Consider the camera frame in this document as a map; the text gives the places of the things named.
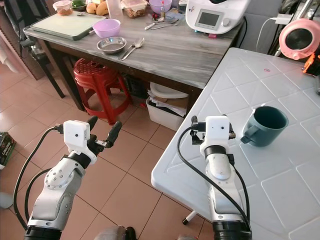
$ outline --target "white table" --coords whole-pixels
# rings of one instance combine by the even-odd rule
[[[231,48],[163,153],[152,185],[208,220],[208,187],[177,155],[177,140],[191,117],[227,114],[237,134],[230,153],[247,185],[254,240],[320,239],[320,96],[314,78],[298,62]],[[252,109],[267,103],[281,109],[289,126],[270,145],[240,142]],[[204,172],[205,159],[188,134],[182,155]],[[244,202],[240,181],[236,182]]]

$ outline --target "metal bowl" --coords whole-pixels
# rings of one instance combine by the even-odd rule
[[[105,54],[116,54],[124,49],[127,40],[119,36],[111,36],[102,39],[96,44],[96,47]]]
[[[87,4],[85,4],[85,5],[83,5],[83,6],[75,6],[75,7],[72,7],[72,9],[73,9],[74,11],[78,11],[78,12],[84,11],[84,10],[86,10],[86,8],[87,8]]]

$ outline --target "metal chair leg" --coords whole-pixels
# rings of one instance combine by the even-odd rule
[[[45,75],[48,77],[49,81],[51,82],[52,86],[54,87],[54,89],[56,90],[56,92],[59,94],[60,98],[64,98],[65,94],[62,92],[61,88],[59,87],[59,85],[57,84],[56,80],[54,79],[54,77],[52,76],[51,72],[49,71],[49,69],[47,68],[47,65],[44,64],[41,61],[38,61],[40,67],[42,68],[42,70],[44,71]]]

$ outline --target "dark green mug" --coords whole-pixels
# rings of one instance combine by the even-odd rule
[[[253,110],[243,129],[241,142],[256,147],[270,145],[277,136],[288,126],[287,116],[272,106],[260,106]]]

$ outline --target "gray wooden tabletop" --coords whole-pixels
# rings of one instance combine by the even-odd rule
[[[233,30],[212,39],[208,38],[207,34],[195,32],[185,21],[178,26],[145,30],[146,22],[150,20],[150,16],[136,19],[124,16],[119,36],[127,40],[126,48],[133,44],[135,39],[145,38],[143,47],[137,49],[124,61],[118,60],[121,53],[105,55],[99,51],[97,42],[101,38],[96,34],[87,35],[81,40],[74,41],[32,29],[26,30],[25,33],[48,42],[120,62],[128,67],[203,89],[241,28],[238,25]]]

